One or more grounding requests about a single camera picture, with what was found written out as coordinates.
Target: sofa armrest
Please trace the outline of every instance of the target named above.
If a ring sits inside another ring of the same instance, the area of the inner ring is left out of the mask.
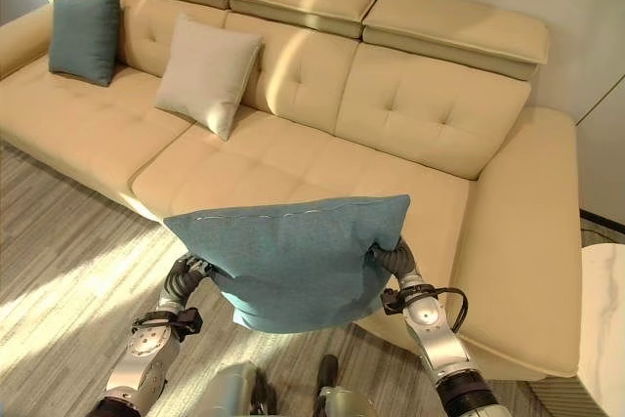
[[[483,169],[453,283],[469,297],[468,343],[540,373],[575,374],[580,219],[575,128],[565,114],[524,109]]]
[[[52,4],[0,26],[0,79],[40,58],[52,37]]]

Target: teal pillow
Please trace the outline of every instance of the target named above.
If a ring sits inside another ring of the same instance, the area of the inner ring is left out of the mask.
[[[202,210],[165,219],[214,265],[234,321],[274,333],[347,324],[380,309],[389,273],[369,248],[395,249],[410,198],[348,197]]]
[[[119,44],[119,0],[55,0],[51,72],[107,86]]]

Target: white pillow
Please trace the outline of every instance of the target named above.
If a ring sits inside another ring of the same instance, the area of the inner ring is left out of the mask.
[[[156,107],[192,117],[227,140],[261,45],[258,35],[214,28],[180,14]]]

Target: black cable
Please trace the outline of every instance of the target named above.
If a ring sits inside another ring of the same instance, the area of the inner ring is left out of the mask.
[[[609,236],[603,234],[603,233],[599,233],[598,231],[596,231],[595,229],[582,229],[582,231],[588,231],[590,233],[594,233],[594,234],[598,234],[601,238],[605,238],[608,241],[610,241],[611,243],[615,243],[618,244],[618,241],[616,241],[614,238],[610,238]]]
[[[423,300],[424,298],[433,297],[433,298],[438,299],[438,295],[440,295],[441,293],[454,293],[462,297],[462,306],[460,307],[460,312],[458,312],[458,315],[456,316],[456,320],[454,321],[453,326],[451,326],[451,330],[454,333],[458,332],[460,330],[460,327],[462,326],[462,323],[465,321],[467,317],[467,313],[469,312],[469,299],[467,298],[467,295],[465,295],[465,292],[455,287],[434,288],[430,284],[422,284],[422,285],[419,285],[419,287],[420,287],[420,291],[424,293],[415,295],[410,300],[406,301],[404,308],[408,308],[413,303],[418,302],[419,300]],[[407,296],[407,295],[414,294],[414,292],[415,292],[414,289],[408,288],[408,289],[402,289],[400,291],[400,294],[403,296]]]

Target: marble side table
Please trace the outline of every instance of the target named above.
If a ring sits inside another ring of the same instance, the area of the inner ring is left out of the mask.
[[[625,417],[625,245],[582,249],[582,330],[574,378],[530,383],[554,417]]]

